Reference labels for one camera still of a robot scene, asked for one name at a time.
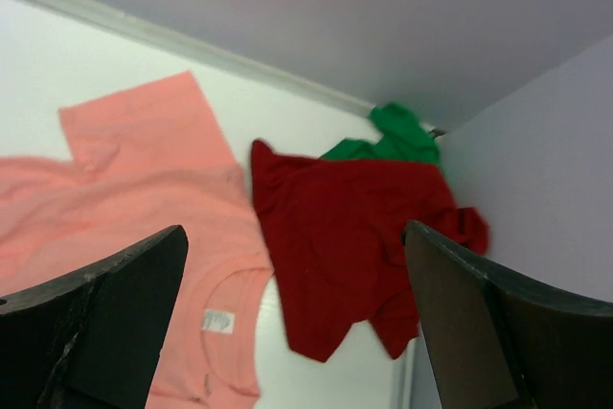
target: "clothing label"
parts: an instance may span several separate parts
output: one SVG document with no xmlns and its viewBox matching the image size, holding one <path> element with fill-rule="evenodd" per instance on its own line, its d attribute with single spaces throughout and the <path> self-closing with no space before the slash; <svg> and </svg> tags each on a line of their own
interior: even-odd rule
<svg viewBox="0 0 613 409">
<path fill-rule="evenodd" d="M 207 308 L 204 310 L 202 328 L 211 332 L 231 334 L 234 332 L 235 317 L 236 315 L 234 313 L 230 313 L 229 311 L 212 310 Z"/>
</svg>

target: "red shirt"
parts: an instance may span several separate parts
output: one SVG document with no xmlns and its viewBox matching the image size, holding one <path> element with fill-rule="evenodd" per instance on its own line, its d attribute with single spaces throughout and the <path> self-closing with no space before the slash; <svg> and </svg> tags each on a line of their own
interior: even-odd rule
<svg viewBox="0 0 613 409">
<path fill-rule="evenodd" d="M 370 320 L 397 358 L 418 334 L 400 234 L 419 220 L 483 254 L 488 227 L 458 209 L 436 166 L 330 162 L 251 150 L 253 201 L 276 271 L 289 347 L 326 361 Z"/>
</svg>

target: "white surface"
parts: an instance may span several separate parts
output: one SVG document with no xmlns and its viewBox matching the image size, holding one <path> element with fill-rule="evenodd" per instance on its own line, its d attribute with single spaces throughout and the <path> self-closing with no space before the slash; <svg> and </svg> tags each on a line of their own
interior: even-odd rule
<svg viewBox="0 0 613 409">
<path fill-rule="evenodd" d="M 56 110 L 191 69 L 244 165 L 251 141 L 319 155 L 346 136 L 376 138 L 365 119 L 176 57 L 16 0 L 0 0 L 0 155 L 69 159 Z M 323 365 L 285 344 L 274 283 L 256 335 L 258 409 L 387 409 L 398 368 L 368 324 Z"/>
<path fill-rule="evenodd" d="M 447 135 L 443 161 L 491 225 L 495 261 L 613 301 L 613 36 Z M 432 409 L 422 352 L 414 408 Z"/>
<path fill-rule="evenodd" d="M 345 93 L 289 74 L 284 70 L 233 54 L 202 40 L 153 24 L 124 11 L 113 9 L 95 0 L 26 1 L 47 7 L 51 11 L 60 12 L 86 24 L 93 24 L 111 33 L 133 38 L 140 43 L 152 45 L 182 57 L 195 59 L 248 79 L 267 82 L 357 115 L 366 116 L 374 106 L 371 102 L 361 101 Z"/>
<path fill-rule="evenodd" d="M 100 0 L 452 128 L 613 31 L 610 0 Z"/>
</svg>

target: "white wall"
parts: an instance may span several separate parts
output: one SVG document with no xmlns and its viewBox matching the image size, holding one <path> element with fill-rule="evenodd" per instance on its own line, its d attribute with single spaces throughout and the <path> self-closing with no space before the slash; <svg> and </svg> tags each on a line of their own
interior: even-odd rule
<svg viewBox="0 0 613 409">
<path fill-rule="evenodd" d="M 460 201 L 489 221 L 492 259 L 613 301 L 613 36 L 452 132 L 443 161 Z M 431 409 L 418 348 L 415 409 Z"/>
</svg>

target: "t-shirt sleeve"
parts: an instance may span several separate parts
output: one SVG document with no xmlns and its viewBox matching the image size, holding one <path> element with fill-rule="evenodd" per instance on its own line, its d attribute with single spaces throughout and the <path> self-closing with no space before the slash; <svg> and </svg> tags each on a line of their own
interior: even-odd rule
<svg viewBox="0 0 613 409">
<path fill-rule="evenodd" d="M 107 175 L 236 163 L 190 73 L 60 110 L 75 162 Z"/>
</svg>

